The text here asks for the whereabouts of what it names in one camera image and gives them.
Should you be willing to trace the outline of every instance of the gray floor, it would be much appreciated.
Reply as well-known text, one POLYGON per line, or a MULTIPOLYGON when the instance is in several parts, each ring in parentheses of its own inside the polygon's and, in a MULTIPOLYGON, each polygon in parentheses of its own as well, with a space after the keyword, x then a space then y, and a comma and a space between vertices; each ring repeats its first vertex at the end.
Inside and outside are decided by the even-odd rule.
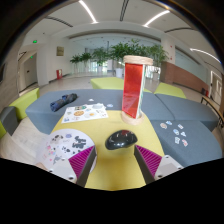
MULTIPOLYGON (((46 86, 40 87, 40 96, 44 95, 49 91, 57 90, 74 90, 74 89, 92 89, 90 79, 93 77, 111 77, 113 73, 79 73, 72 74, 63 77, 60 80, 55 80, 50 82, 46 86)), ((146 78, 145 88, 154 92, 159 84, 158 81, 146 78)), ((193 91, 189 88, 174 85, 183 90, 187 99, 201 102, 202 95, 196 91, 193 91)), ((26 89, 22 94, 25 94, 29 90, 32 90, 34 86, 26 89)), ((220 147, 224 151, 223 144, 223 130, 215 128, 212 132, 216 137, 217 141, 220 144, 220 147)), ((27 164, 34 165, 36 152, 39 150, 39 145, 47 135, 40 133, 36 127, 32 124, 28 117, 23 119, 19 124, 19 127, 14 132, 13 136, 10 136, 8 133, 0 140, 0 155, 2 158, 23 162, 27 164)))

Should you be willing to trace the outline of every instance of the tabletop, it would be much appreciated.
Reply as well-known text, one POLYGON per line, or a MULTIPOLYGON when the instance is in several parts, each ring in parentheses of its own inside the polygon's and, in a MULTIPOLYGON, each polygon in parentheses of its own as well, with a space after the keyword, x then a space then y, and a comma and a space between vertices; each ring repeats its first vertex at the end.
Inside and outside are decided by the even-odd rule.
POLYGON ((151 122, 145 116, 139 125, 123 122, 121 111, 107 110, 108 118, 62 123, 58 121, 52 132, 60 129, 77 129, 87 134, 94 142, 97 151, 96 166, 89 174, 85 188, 100 190, 124 190, 145 186, 145 181, 134 156, 134 145, 128 148, 108 150, 106 139, 116 131, 130 130, 138 138, 136 142, 160 156, 164 152, 151 122))

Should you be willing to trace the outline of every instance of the dark cushion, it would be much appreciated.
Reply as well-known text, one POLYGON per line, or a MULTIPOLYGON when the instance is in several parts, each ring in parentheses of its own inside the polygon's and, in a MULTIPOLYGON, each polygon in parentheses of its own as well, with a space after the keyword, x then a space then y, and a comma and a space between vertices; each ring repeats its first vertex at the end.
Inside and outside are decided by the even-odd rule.
POLYGON ((204 104, 164 94, 156 94, 156 97, 173 114, 175 120, 201 121, 210 131, 218 124, 217 115, 204 104))
POLYGON ((5 130, 10 135, 13 135, 14 131, 19 125, 16 116, 16 108, 13 106, 5 107, 0 114, 0 120, 5 130))
MULTIPOLYGON (((122 99, 123 90, 77 89, 48 92, 33 102, 26 109, 26 114, 40 132, 50 134, 54 126, 64 115, 67 107, 103 103, 106 107, 108 104, 113 105, 113 107, 107 107, 107 110, 122 110, 122 99), (51 111, 51 102, 71 93, 76 93, 78 96, 74 102, 67 104, 56 112, 51 111)), ((173 115, 153 93, 144 92, 141 108, 150 120, 174 120, 173 115)))
POLYGON ((167 129, 161 128, 160 124, 166 121, 151 121, 165 155, 170 155, 184 167, 222 158, 219 143, 200 121, 172 121, 172 125, 167 124, 167 129), (179 144, 175 143, 175 137, 180 138, 179 144))

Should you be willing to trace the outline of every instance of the green plant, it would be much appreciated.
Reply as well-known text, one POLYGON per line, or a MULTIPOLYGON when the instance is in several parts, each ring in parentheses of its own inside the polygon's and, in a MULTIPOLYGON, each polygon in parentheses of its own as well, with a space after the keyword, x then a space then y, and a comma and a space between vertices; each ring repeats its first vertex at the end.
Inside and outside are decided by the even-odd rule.
POLYGON ((83 53, 81 56, 80 56, 80 61, 83 61, 84 62, 84 65, 85 67, 87 67, 87 62, 88 60, 90 60, 92 58, 92 55, 90 53, 83 53))
POLYGON ((146 57, 146 47, 144 45, 139 45, 139 40, 131 39, 131 43, 128 44, 128 54, 127 55, 135 55, 146 57))
POLYGON ((108 54, 103 47, 97 48, 92 53, 92 58, 97 62, 98 66, 102 66, 108 59, 108 54))
POLYGON ((80 55, 75 55, 72 57, 72 59, 70 60, 71 63, 74 63, 75 68, 77 68, 77 64, 80 62, 80 55))
POLYGON ((161 67, 161 62, 166 61, 169 58, 167 52, 161 45, 155 44, 150 48, 150 54, 153 59, 153 65, 155 66, 155 72, 158 72, 159 67, 161 67))
POLYGON ((129 46, 127 43, 122 44, 121 42, 117 45, 111 46, 109 51, 109 58, 116 60, 117 62, 123 62, 125 55, 128 55, 129 46))

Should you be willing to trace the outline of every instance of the ceiling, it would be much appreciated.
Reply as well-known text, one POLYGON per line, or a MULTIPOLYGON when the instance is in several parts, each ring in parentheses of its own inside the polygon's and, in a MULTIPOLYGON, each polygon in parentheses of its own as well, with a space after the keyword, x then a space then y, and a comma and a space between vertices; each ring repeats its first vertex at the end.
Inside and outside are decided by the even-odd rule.
POLYGON ((84 2, 93 13, 97 24, 92 24, 91 17, 79 2, 71 2, 70 5, 49 15, 54 19, 41 20, 27 35, 68 37, 87 48, 94 49, 107 47, 108 41, 109 45, 128 42, 132 37, 140 39, 140 44, 152 45, 159 43, 161 35, 167 33, 175 38, 179 49, 191 54, 195 59, 200 58, 208 67, 224 74, 221 64, 214 58, 201 52, 190 51, 190 48, 195 48, 218 58, 206 38, 191 27, 189 21, 177 17, 167 6, 162 8, 143 0, 84 0, 84 2), (154 20, 148 28, 143 27, 147 21, 167 9, 171 12, 154 20), (120 34, 109 33, 110 30, 120 34))

